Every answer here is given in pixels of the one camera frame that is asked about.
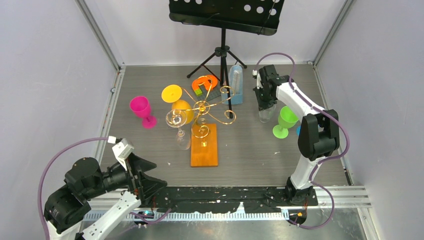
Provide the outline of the clear wine glass front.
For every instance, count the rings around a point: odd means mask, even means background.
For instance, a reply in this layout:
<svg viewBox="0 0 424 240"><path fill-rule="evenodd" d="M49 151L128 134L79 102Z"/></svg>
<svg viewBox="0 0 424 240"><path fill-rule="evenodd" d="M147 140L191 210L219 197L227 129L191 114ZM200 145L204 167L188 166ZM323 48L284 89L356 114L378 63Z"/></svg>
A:
<svg viewBox="0 0 424 240"><path fill-rule="evenodd" d="M259 121L261 123L267 123L267 122L269 122L271 120L271 118L274 116L274 112L275 112L276 106L277 105L275 104L275 105L273 105L270 108L260 110L258 112Z"/></svg>

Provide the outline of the clear wine glass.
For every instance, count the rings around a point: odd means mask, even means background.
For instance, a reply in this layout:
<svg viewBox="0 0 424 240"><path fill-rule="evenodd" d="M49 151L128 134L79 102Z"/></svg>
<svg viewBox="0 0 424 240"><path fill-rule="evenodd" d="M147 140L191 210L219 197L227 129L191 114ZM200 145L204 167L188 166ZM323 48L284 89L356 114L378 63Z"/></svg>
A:
<svg viewBox="0 0 424 240"><path fill-rule="evenodd" d="M269 122L271 120L271 118L274 116L274 112L275 112L276 106L277 105L275 104L275 105L273 105L270 108L260 110L258 112L259 121L261 123L267 123L267 122Z"/></svg>
<svg viewBox="0 0 424 240"><path fill-rule="evenodd" d="M171 128L177 129L176 143L181 150L188 150L191 146L191 138L182 129L187 123L187 115L184 110L172 109L165 116L165 122Z"/></svg>

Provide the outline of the green wine glass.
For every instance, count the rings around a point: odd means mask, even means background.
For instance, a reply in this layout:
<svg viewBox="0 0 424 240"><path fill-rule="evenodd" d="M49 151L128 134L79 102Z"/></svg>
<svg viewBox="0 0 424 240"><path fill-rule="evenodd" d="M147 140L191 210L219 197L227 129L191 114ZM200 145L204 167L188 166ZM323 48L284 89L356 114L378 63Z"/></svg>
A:
<svg viewBox="0 0 424 240"><path fill-rule="evenodd" d="M278 125L272 129L273 135L278 139L285 139L289 135L289 129L298 121L298 117L288 106L282 107L278 116Z"/></svg>

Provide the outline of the clear wine glass back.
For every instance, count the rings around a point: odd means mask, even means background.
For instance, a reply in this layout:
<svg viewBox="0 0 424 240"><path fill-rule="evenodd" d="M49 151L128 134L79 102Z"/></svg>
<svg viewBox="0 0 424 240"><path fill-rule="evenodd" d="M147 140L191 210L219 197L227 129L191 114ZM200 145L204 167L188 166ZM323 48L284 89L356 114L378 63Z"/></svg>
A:
<svg viewBox="0 0 424 240"><path fill-rule="evenodd" d="M184 110L172 109L165 116L165 122L171 128L177 129L176 143L181 150L188 150L191 146L191 138L182 129L187 123L187 115Z"/></svg>

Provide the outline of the gold wire wine glass rack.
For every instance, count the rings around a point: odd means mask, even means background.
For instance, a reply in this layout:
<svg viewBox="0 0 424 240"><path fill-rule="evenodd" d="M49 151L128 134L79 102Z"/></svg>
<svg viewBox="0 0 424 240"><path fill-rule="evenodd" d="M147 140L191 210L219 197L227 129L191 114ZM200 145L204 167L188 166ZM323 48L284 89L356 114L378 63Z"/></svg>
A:
<svg viewBox="0 0 424 240"><path fill-rule="evenodd" d="M190 104L194 113L194 118L190 122L192 123L190 128L190 166L192 168L210 168L219 165L217 124L208 123L206 117L209 116L223 125L231 125L236 121L236 113L231 109L224 111L226 121L219 120L211 114L213 107L222 105L224 102L230 102L234 96L234 94L230 94L231 89L230 86L221 86L219 88L220 93L228 94L228 96L217 103L193 99L194 103Z"/></svg>

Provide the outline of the pink wine glass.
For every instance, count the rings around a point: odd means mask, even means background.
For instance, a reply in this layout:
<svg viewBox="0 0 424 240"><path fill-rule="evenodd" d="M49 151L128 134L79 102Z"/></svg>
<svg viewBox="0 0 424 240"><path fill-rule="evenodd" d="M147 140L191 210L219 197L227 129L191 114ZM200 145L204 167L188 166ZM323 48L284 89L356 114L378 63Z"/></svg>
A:
<svg viewBox="0 0 424 240"><path fill-rule="evenodd" d="M152 129L157 125L157 119L152 115L150 102L145 96L136 96L130 103L131 111L142 120L142 126L145 129Z"/></svg>

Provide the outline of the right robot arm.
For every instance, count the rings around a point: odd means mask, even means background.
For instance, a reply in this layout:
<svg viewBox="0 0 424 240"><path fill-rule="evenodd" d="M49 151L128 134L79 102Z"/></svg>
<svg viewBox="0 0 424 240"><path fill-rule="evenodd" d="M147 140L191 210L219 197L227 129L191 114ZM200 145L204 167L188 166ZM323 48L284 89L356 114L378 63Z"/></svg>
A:
<svg viewBox="0 0 424 240"><path fill-rule="evenodd" d="M260 111L282 102L291 111L284 121L300 121L297 145L301 157L287 179L283 195L290 205L302 204L312 194L313 180L323 160L340 146L338 113L314 103L290 76L280 76L274 65L253 70L252 76L256 80L253 91Z"/></svg>

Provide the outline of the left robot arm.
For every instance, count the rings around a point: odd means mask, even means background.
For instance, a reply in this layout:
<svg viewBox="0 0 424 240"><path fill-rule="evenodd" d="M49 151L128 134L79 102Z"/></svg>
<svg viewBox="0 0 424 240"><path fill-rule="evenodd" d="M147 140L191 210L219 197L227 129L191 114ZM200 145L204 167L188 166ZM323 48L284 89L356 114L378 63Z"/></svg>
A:
<svg viewBox="0 0 424 240"><path fill-rule="evenodd" d="M48 198L41 213L48 240L103 240L133 210L148 207L168 183L145 172L156 164L131 153L126 166L119 162L101 171L95 158L77 160L65 174L65 184ZM117 202L95 223L80 231L90 200L123 189Z"/></svg>

